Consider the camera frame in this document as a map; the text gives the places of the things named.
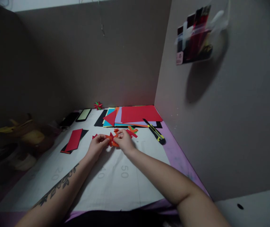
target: small red origami star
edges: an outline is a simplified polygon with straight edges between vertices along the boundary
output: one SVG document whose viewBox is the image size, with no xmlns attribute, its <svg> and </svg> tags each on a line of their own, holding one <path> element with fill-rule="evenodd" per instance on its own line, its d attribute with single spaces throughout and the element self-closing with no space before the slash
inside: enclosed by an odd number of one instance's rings
<svg viewBox="0 0 270 227">
<path fill-rule="evenodd" d="M 102 103 L 100 102 L 96 102 L 96 104 L 94 104 L 94 108 L 96 108 L 97 110 L 101 110 L 102 109 Z"/>
</svg>

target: purple bedsheet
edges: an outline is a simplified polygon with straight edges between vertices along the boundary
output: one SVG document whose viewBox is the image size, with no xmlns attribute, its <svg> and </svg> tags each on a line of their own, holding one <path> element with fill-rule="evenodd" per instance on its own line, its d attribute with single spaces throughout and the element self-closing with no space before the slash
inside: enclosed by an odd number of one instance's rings
<svg viewBox="0 0 270 227">
<path fill-rule="evenodd" d="M 166 140 L 166 144 L 163 146 L 165 153 L 168 157 L 170 165 L 175 169 L 179 170 L 181 173 L 190 178 L 196 185 L 198 185 L 208 196 L 208 192 L 200 181 L 198 175 L 194 171 L 193 167 L 189 163 L 185 154 L 179 147 L 177 141 L 174 136 L 171 134 L 167 125 L 164 121 L 161 123 L 162 129 L 158 129 L 159 132 L 164 136 Z M 168 214 L 168 215 L 176 215 L 177 210 L 174 206 L 172 206 L 166 199 L 159 200 L 157 202 L 151 203 L 142 207 L 141 209 L 145 210 L 154 210 L 160 214 Z M 86 211 L 73 211 L 66 217 L 66 221 L 69 221 Z M 0 212 L 0 226 L 14 226 L 24 215 L 26 212 Z"/>
</svg>

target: smartphone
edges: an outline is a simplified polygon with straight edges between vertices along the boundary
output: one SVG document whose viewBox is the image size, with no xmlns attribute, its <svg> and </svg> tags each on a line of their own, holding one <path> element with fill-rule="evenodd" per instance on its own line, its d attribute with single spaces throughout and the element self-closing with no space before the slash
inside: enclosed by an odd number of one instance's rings
<svg viewBox="0 0 270 227">
<path fill-rule="evenodd" d="M 76 122 L 85 121 L 88 115 L 90 114 L 91 110 L 92 109 L 84 109 L 79 115 L 79 117 L 77 118 Z"/>
<path fill-rule="evenodd" d="M 70 113 L 60 124 L 60 127 L 67 127 L 71 126 L 75 119 L 78 117 L 79 113 L 78 112 L 72 112 Z"/>
</svg>

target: wall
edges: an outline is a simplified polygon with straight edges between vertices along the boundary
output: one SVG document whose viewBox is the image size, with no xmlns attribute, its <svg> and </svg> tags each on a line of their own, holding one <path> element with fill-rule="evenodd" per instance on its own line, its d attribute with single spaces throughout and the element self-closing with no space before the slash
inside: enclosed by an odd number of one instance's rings
<svg viewBox="0 0 270 227">
<path fill-rule="evenodd" d="M 56 74 L 17 15 L 0 8 L 0 127 L 25 113 L 50 122 L 73 110 Z M 0 147 L 9 141 L 0 135 Z"/>
<path fill-rule="evenodd" d="M 60 72 L 57 80 L 75 108 L 92 108 L 96 101 L 148 105 L 155 100 L 170 3 L 112 0 L 18 16 Z"/>
<path fill-rule="evenodd" d="M 155 106 L 215 201 L 270 189 L 270 1 L 233 1 L 212 61 L 176 66 L 173 0 Z"/>
<path fill-rule="evenodd" d="M 270 190 L 215 204 L 232 227 L 270 226 Z"/>
</svg>

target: white paper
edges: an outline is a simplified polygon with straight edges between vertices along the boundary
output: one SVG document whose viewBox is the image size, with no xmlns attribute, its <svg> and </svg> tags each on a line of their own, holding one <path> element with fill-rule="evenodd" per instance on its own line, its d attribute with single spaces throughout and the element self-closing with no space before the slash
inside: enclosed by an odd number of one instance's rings
<svg viewBox="0 0 270 227">
<path fill-rule="evenodd" d="M 92 136 L 114 134 L 114 128 L 94 127 L 102 111 L 92 110 L 84 122 L 74 122 L 59 135 L 46 152 L 0 203 L 0 212 L 27 211 L 62 179 L 86 154 Z M 60 153 L 73 130 L 89 130 L 72 154 Z M 139 128 L 132 138 L 142 152 L 169 164 L 163 146 L 148 128 Z M 108 147 L 80 190 L 74 211 L 132 210 L 163 199 L 152 183 L 128 160 L 120 149 Z"/>
</svg>

